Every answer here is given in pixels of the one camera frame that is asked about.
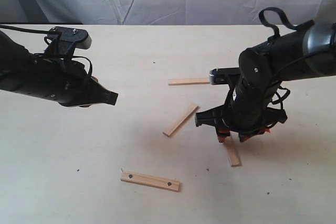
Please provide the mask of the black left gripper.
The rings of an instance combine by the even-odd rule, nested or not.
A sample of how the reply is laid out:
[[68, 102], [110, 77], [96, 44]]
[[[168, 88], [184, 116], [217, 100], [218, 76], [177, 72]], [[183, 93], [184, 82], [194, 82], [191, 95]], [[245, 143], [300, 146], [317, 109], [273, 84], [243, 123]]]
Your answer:
[[88, 108], [94, 104], [115, 105], [118, 94], [103, 87], [84, 64], [72, 60], [37, 59], [34, 66], [34, 96], [65, 107]]

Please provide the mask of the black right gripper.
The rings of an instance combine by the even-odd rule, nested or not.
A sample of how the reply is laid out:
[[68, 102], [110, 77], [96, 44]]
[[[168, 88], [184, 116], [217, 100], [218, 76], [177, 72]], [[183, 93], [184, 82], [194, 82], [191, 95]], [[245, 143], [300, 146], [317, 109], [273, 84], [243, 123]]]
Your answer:
[[204, 112], [197, 112], [195, 124], [213, 126], [220, 143], [224, 143], [230, 137], [230, 131], [238, 133], [240, 142], [263, 135], [265, 132], [270, 133], [271, 127], [287, 120], [283, 108], [286, 94], [276, 101], [280, 105], [279, 109], [268, 106], [281, 88], [281, 83], [275, 82], [265, 91], [260, 91], [240, 77], [235, 86], [230, 88], [224, 104]]

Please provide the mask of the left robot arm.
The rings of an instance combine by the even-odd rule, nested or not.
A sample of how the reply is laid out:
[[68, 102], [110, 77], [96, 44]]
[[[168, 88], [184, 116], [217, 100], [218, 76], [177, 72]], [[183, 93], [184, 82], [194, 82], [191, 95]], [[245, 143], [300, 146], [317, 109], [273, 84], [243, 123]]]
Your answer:
[[78, 62], [77, 48], [89, 49], [91, 37], [84, 29], [53, 27], [45, 30], [20, 29], [43, 34], [47, 48], [31, 53], [1, 32], [1, 90], [54, 101], [65, 107], [93, 104], [115, 105], [118, 94], [103, 87], [92, 68]]

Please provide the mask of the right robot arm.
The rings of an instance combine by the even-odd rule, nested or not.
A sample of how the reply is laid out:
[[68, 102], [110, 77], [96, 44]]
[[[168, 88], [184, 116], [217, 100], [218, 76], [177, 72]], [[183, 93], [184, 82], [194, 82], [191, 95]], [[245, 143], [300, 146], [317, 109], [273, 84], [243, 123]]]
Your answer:
[[195, 124], [214, 127], [220, 141], [236, 132], [244, 142], [286, 122], [290, 90], [279, 94], [283, 82], [334, 75], [335, 24], [304, 24], [245, 49], [235, 68], [211, 70], [210, 83], [229, 91], [222, 105], [196, 113]]

